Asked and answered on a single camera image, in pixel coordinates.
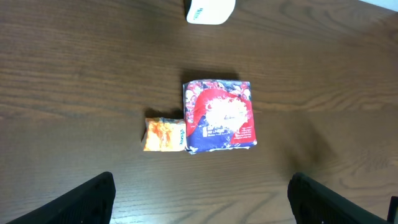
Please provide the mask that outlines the red purple sanitary pad pack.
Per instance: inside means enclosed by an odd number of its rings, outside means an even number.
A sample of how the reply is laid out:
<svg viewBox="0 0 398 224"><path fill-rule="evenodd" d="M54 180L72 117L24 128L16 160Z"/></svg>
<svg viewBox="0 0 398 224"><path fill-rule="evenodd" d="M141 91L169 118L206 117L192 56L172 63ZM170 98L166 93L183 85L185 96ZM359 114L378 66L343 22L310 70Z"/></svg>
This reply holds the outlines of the red purple sanitary pad pack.
<svg viewBox="0 0 398 224"><path fill-rule="evenodd" d="M194 80L183 85L190 154L249 149L257 144L251 84L240 80Z"/></svg>

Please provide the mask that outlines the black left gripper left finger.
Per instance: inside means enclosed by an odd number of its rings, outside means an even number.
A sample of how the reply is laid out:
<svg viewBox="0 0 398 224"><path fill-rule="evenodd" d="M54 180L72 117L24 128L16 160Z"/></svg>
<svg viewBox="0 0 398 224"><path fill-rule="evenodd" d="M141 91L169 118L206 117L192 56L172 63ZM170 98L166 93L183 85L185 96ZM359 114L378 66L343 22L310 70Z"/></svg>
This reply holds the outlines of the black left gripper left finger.
<svg viewBox="0 0 398 224"><path fill-rule="evenodd" d="M7 224L109 224L115 196L113 175L103 172Z"/></svg>

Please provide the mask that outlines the small orange tissue pack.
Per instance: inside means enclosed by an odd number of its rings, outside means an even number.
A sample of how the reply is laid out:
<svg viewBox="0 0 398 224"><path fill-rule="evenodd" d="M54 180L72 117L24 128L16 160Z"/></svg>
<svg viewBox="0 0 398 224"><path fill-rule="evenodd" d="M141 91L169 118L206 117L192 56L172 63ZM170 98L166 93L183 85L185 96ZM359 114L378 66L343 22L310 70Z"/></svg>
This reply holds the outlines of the small orange tissue pack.
<svg viewBox="0 0 398 224"><path fill-rule="evenodd" d="M144 151L184 151L187 146L186 130L186 123L183 119L146 118Z"/></svg>

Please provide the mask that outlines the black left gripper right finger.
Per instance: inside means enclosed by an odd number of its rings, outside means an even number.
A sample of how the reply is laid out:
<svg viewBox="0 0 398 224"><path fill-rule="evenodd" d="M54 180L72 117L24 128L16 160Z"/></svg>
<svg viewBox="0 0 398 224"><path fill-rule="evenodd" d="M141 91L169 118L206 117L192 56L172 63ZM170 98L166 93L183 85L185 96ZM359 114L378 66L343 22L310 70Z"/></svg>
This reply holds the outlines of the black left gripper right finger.
<svg viewBox="0 0 398 224"><path fill-rule="evenodd" d="M387 223L301 172L292 176L287 196L297 223Z"/></svg>

